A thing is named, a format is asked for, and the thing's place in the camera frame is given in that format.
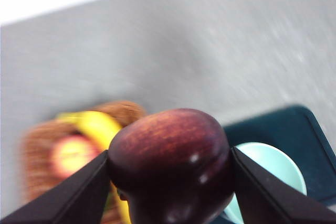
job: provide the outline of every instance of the gray table surface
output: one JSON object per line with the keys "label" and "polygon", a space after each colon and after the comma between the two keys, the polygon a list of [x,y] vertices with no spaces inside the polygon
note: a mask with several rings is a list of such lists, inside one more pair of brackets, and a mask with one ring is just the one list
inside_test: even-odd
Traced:
{"label": "gray table surface", "polygon": [[24,131],[111,100],[223,124],[301,103],[336,150],[336,0],[99,0],[1,32],[1,216]]}

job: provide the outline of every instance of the yellow banana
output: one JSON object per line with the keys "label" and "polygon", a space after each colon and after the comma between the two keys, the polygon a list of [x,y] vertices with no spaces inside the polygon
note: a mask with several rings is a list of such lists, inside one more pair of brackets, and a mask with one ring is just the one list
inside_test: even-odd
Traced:
{"label": "yellow banana", "polygon": [[[114,136],[122,129],[121,125],[112,117],[99,111],[61,113],[57,116],[57,119],[76,125],[76,128],[81,133],[95,142],[100,151],[108,149]],[[115,195],[114,198],[118,204],[122,223],[131,224],[127,201],[119,198],[117,190],[113,185],[112,193]]]}

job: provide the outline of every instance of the apple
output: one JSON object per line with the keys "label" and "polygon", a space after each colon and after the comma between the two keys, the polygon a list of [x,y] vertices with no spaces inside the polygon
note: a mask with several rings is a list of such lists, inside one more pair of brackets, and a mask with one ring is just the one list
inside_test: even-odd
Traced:
{"label": "apple", "polygon": [[168,110],[137,120],[113,138],[108,160],[132,224],[208,223],[233,195],[226,135],[199,110]]}
{"label": "apple", "polygon": [[56,177],[67,178],[100,153],[85,136],[69,135],[58,140],[50,153],[51,171]]}

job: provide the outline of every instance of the blurry fruit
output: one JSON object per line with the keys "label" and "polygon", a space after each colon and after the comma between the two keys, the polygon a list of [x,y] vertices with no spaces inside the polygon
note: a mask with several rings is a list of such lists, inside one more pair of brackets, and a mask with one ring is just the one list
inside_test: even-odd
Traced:
{"label": "blurry fruit", "polygon": [[99,151],[84,136],[70,135],[58,140],[50,154],[51,170],[59,178],[67,178],[93,160]]}
{"label": "blurry fruit", "polygon": [[109,148],[109,173],[133,224],[204,224],[233,195],[230,147],[210,115],[176,109],[123,128]]}
{"label": "blurry fruit", "polygon": [[100,151],[108,149],[111,140],[122,129],[116,120],[99,111],[62,113],[57,118],[76,125],[82,134],[94,141]]}

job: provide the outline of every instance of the wicker basket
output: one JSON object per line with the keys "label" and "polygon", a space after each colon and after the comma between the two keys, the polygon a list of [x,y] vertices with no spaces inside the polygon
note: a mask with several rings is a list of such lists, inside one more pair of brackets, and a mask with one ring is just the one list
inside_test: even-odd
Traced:
{"label": "wicker basket", "polygon": [[[90,110],[109,114],[123,127],[145,115],[145,111],[142,107],[129,101],[105,103],[90,108]],[[22,161],[24,167],[26,202],[37,198],[62,182],[62,179],[55,177],[50,171],[50,151],[58,139],[76,133],[78,132],[74,125],[52,120],[34,127],[24,136]],[[101,223],[122,223],[118,206],[114,202],[114,197],[111,197],[111,201],[104,212]]]}

